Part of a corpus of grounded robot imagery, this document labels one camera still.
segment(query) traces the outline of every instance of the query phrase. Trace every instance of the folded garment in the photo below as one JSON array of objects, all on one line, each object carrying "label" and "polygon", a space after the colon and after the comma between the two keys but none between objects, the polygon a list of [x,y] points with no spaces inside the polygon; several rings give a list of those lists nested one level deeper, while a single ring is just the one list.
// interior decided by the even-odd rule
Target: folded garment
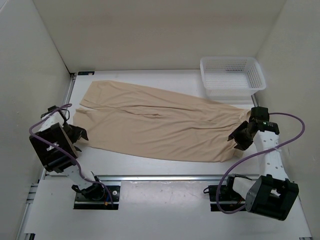
[{"label": "folded garment", "polygon": [[93,81],[73,123],[90,147],[139,157],[223,162],[236,152],[228,136],[248,109],[117,81]]}]

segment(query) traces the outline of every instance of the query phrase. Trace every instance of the white plastic basket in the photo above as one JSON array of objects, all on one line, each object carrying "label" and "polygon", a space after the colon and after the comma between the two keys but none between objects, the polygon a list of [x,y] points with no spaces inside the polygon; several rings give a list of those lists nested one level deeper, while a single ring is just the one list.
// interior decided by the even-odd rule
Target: white plastic basket
[{"label": "white plastic basket", "polygon": [[249,97],[266,88],[260,65],[253,57],[203,57],[200,70],[209,98]]}]

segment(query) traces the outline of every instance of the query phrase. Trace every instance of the white wall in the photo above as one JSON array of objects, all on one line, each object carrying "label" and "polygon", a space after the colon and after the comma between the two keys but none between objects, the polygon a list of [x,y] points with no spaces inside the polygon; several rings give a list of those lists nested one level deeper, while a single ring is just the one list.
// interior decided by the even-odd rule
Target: white wall
[{"label": "white wall", "polygon": [[32,0],[0,10],[0,239],[14,239],[41,164],[29,127],[63,101],[70,77]]},{"label": "white wall", "polygon": [[71,72],[255,56],[285,0],[34,0]]},{"label": "white wall", "polygon": [[[288,0],[257,58],[267,81],[258,94],[260,105],[305,121],[305,134],[284,147],[283,155],[312,235],[320,239],[320,1]],[[272,120],[279,123],[282,141],[301,129],[285,116]]]}]

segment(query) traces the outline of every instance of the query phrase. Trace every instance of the laundry basket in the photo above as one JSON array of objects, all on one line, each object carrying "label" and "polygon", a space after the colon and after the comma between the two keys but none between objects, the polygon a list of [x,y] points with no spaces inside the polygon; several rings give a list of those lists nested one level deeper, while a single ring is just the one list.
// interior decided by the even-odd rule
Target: laundry basket
[{"label": "laundry basket", "polygon": [[200,70],[209,98],[245,98],[266,88],[260,65],[253,57],[203,57]]}]

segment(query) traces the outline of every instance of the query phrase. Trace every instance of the beige pants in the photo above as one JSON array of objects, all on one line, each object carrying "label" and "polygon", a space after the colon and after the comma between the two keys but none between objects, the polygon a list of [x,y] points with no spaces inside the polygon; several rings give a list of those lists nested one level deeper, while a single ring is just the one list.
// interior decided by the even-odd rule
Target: beige pants
[{"label": "beige pants", "polygon": [[94,81],[77,109],[89,146],[163,160],[223,162],[235,154],[229,134],[249,110],[204,98],[116,81]]}]

